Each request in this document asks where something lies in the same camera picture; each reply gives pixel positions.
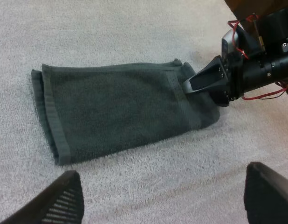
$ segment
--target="dark gray towel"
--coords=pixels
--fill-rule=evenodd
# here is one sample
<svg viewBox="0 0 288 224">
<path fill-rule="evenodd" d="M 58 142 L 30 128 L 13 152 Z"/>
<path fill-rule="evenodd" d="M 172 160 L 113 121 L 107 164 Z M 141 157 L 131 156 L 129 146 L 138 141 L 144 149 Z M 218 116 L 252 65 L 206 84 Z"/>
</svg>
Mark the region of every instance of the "dark gray towel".
<svg viewBox="0 0 288 224">
<path fill-rule="evenodd" d="M 177 59 L 33 70 L 36 108 L 56 163 L 91 160 L 216 122 L 219 111 L 207 93 L 182 91 L 193 75 Z"/>
</svg>

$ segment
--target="light gray carpet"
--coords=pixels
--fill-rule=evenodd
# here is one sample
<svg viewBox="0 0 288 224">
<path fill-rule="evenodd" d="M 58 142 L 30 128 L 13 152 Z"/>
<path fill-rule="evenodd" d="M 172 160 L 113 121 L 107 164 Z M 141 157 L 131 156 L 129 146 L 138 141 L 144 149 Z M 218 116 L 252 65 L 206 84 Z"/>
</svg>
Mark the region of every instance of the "light gray carpet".
<svg viewBox="0 0 288 224">
<path fill-rule="evenodd" d="M 220 52 L 223 0 L 0 0 L 0 220 L 76 169 L 83 223 L 246 224 L 246 165 L 288 178 L 288 97 L 238 100 L 211 127 L 83 164 L 54 165 L 34 109 L 41 63 L 163 63 L 196 70 Z M 256 93 L 265 93 L 267 87 Z"/>
</svg>

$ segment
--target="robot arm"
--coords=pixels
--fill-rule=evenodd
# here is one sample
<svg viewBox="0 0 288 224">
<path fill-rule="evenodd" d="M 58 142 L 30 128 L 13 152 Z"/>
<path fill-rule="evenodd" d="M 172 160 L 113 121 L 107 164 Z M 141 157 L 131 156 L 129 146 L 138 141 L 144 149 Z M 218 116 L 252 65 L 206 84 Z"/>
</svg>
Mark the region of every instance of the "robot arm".
<svg viewBox="0 0 288 224">
<path fill-rule="evenodd" d="M 245 92 L 271 83 L 281 87 L 273 94 L 288 92 L 288 7 L 260 19 L 254 16 L 253 21 L 252 17 L 247 19 L 254 23 L 259 41 L 237 22 L 222 39 L 221 55 L 183 83 L 186 94 L 206 91 L 226 107 Z"/>
</svg>

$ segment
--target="cable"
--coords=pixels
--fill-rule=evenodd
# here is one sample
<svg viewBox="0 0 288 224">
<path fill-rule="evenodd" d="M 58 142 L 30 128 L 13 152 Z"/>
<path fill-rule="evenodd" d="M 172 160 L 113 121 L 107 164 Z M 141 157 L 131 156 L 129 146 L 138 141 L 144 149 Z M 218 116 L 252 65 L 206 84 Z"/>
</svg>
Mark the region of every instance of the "cable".
<svg viewBox="0 0 288 224">
<path fill-rule="evenodd" d="M 276 94 L 281 93 L 281 92 L 284 93 L 286 90 L 287 90 L 287 87 L 283 87 L 282 89 L 280 89 L 278 91 L 270 92 L 270 93 L 263 94 L 263 95 L 260 95 L 260 96 L 257 96 L 257 97 L 246 98 L 245 96 L 243 96 L 242 99 L 244 99 L 244 100 L 263 99 L 264 97 L 273 96 L 273 95 L 276 95 Z"/>
<path fill-rule="evenodd" d="M 258 19 L 258 15 L 256 14 L 252 14 L 250 16 L 248 16 L 247 18 L 243 19 L 243 20 L 231 20 L 231 21 L 228 21 L 228 25 L 233 29 L 233 34 L 232 34 L 232 43 L 233 43 L 233 46 L 236 48 L 236 50 L 238 52 L 240 52 L 247 60 L 249 59 L 249 57 L 245 54 L 245 52 L 238 48 L 236 46 L 236 43 L 235 43 L 235 33 L 236 33 L 236 29 L 238 27 L 238 25 L 243 22 L 243 21 L 248 21 L 248 22 L 253 22 L 252 18 L 255 17 L 256 19 Z"/>
<path fill-rule="evenodd" d="M 283 93 L 281 93 L 279 96 L 277 97 L 271 97 L 271 98 L 259 98 L 259 99 L 262 99 L 262 100 L 266 100 L 266 99 L 276 99 L 276 98 L 279 98 L 281 97 L 282 95 L 284 95 L 285 91 Z"/>
</svg>

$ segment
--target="black plastic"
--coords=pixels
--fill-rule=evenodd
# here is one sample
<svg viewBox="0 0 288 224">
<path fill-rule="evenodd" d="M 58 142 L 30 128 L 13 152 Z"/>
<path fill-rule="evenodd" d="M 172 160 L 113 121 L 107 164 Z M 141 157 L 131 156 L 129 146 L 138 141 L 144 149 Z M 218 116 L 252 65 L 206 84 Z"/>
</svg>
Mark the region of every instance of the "black plastic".
<svg viewBox="0 0 288 224">
<path fill-rule="evenodd" d="M 1 224 L 80 224 L 83 215 L 80 176 L 71 170 Z"/>
<path fill-rule="evenodd" d="M 222 107 L 229 106 L 229 77 L 220 56 L 215 57 L 203 70 L 190 78 L 193 92 L 209 92 L 213 101 Z"/>
<path fill-rule="evenodd" d="M 280 49 L 288 39 L 288 7 L 260 18 L 257 27 L 268 52 Z"/>
<path fill-rule="evenodd" d="M 250 163 L 244 203 L 250 224 L 288 224 L 288 180 L 260 162 Z"/>
</svg>

